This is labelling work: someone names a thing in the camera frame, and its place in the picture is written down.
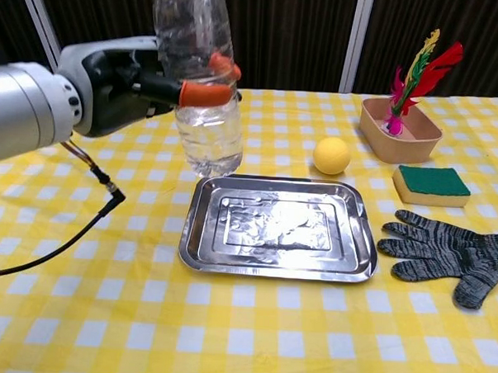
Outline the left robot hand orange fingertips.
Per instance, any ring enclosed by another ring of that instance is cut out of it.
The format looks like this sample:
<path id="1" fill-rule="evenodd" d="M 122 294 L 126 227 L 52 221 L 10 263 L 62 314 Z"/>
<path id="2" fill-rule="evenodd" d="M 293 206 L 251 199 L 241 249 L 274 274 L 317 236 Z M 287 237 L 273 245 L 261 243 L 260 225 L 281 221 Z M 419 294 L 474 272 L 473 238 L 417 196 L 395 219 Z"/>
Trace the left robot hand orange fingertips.
<path id="1" fill-rule="evenodd" d="M 97 138 L 175 107 L 211 108 L 234 96 L 239 66 L 219 52 L 210 56 L 212 80 L 167 78 L 159 62 L 157 39 L 142 35 L 68 45 L 57 73 L 76 88 L 81 119 L 74 131 Z"/>

